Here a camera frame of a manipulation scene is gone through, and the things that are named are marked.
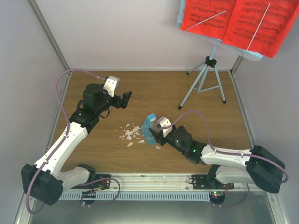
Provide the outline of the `blue metronome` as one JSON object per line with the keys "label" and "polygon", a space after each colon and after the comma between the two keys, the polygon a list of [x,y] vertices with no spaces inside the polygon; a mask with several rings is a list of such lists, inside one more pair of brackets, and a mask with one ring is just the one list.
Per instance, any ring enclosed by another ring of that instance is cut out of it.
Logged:
{"label": "blue metronome", "polygon": [[154,113],[148,115],[142,124],[141,131],[145,141],[149,145],[156,144],[156,140],[153,134],[150,132],[150,129],[155,130],[158,126],[158,119]]}

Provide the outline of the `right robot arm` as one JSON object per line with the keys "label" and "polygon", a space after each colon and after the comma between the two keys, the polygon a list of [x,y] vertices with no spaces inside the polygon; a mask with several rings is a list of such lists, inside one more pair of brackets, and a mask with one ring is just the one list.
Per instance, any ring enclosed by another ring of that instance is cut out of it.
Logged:
{"label": "right robot arm", "polygon": [[210,165],[207,184],[212,189],[229,183],[254,184],[259,189],[277,194],[283,182],[285,164],[262,146],[252,149],[213,149],[192,138],[180,126],[163,130],[150,127],[149,134],[161,146],[170,145],[195,165]]}

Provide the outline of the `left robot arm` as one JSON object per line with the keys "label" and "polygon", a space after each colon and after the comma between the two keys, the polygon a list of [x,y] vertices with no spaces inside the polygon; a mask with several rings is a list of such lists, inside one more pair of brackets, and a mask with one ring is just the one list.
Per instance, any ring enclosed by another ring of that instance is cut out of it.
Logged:
{"label": "left robot arm", "polygon": [[69,118],[60,137],[33,165],[26,164],[21,170],[26,199],[33,197],[46,205],[55,204],[62,193],[74,187],[90,189],[96,184],[95,169],[79,164],[73,170],[61,172],[61,168],[78,144],[87,137],[110,107],[125,109],[132,92],[122,96],[114,94],[108,84],[89,84],[75,112]]}

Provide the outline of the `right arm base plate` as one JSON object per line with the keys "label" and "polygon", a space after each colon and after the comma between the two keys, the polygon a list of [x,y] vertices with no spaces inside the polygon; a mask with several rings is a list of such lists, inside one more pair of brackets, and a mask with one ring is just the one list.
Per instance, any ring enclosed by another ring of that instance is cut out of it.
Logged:
{"label": "right arm base plate", "polygon": [[192,184],[193,189],[196,190],[204,190],[204,189],[216,189],[216,190],[226,190],[228,189],[234,189],[234,184],[223,184],[216,180],[213,177],[209,177],[206,174],[196,174],[191,175],[191,178],[189,179],[189,183]]}

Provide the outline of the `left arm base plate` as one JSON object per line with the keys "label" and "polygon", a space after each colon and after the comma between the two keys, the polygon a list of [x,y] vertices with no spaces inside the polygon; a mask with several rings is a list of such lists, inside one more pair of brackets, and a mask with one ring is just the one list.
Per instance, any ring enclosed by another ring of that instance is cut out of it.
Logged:
{"label": "left arm base plate", "polygon": [[89,184],[87,186],[83,186],[82,199],[84,202],[87,202],[87,199],[95,199],[98,191],[110,189],[110,178],[109,174],[96,174],[95,178],[91,179],[91,181],[101,179],[96,183]]}

